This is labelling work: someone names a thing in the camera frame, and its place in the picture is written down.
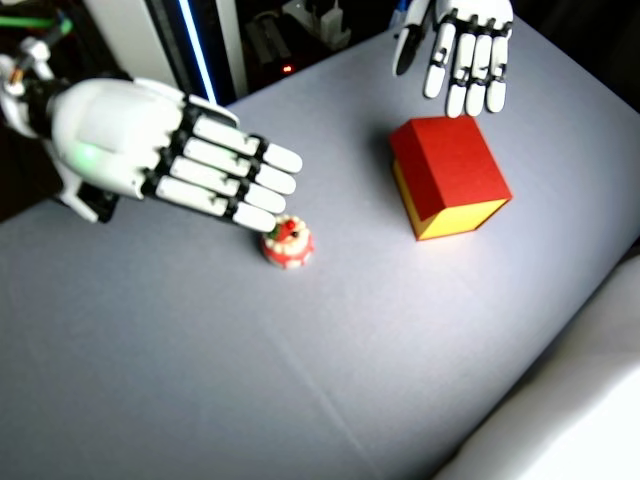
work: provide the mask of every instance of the box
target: box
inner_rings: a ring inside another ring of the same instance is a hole
[[[391,135],[418,240],[477,229],[512,195],[473,118],[414,118]]]

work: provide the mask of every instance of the table surface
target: table surface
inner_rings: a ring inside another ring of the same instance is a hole
[[[640,233],[640,118],[522,22],[478,120],[515,198],[415,242],[388,135],[436,116],[427,49],[386,33],[232,110],[303,155],[298,271],[250,232],[123,200],[0,227],[0,477],[420,478],[487,414]]]

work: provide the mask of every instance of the led light strip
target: led light strip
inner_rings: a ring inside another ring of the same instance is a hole
[[[193,22],[193,16],[191,15],[191,7],[189,6],[189,0],[178,0],[178,1],[180,3],[180,10],[182,10],[184,23],[187,25],[187,32],[189,33],[189,40],[191,40],[193,53],[195,53],[196,55],[196,61],[198,62],[198,69],[200,70],[202,83],[204,83],[204,89],[207,92],[207,98],[209,99],[210,102],[217,103],[216,94],[213,92],[211,77],[209,76],[209,71],[207,70],[207,63],[204,60],[202,47],[200,46],[198,31],[196,30],[196,25]]]

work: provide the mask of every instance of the white robotic hand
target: white robotic hand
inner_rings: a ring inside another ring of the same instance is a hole
[[[68,169],[100,190],[258,231],[275,228],[296,188],[290,174],[302,168],[297,154],[237,130],[224,108],[151,80],[86,80],[53,97],[49,111],[63,180]]]
[[[479,115],[505,103],[508,40],[513,8],[509,0],[435,0],[433,18],[437,38],[424,84],[424,95],[435,98],[442,89],[445,68],[454,48],[446,113],[457,117],[466,110]],[[424,24],[431,0],[413,0],[399,35],[393,61],[394,75],[405,73],[425,36]]]

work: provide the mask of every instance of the robotic hand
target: robotic hand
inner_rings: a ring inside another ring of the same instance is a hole
[[[431,0],[413,0],[398,39],[393,62],[394,75],[405,73],[425,37],[423,24]],[[485,104],[490,112],[502,110],[505,102],[508,40],[513,8],[509,0],[435,0],[433,25],[437,38],[431,54],[424,95],[440,93],[457,37],[446,112],[457,117],[466,109],[479,115]]]
[[[53,78],[46,44],[27,39],[22,51],[22,61],[0,55],[1,110],[14,130],[43,141],[64,185],[59,198],[80,216],[106,221],[118,195],[149,196],[258,231],[275,228],[296,188],[290,174],[302,168],[297,154],[165,84],[100,78],[69,86]],[[23,84],[26,64],[39,80]]]

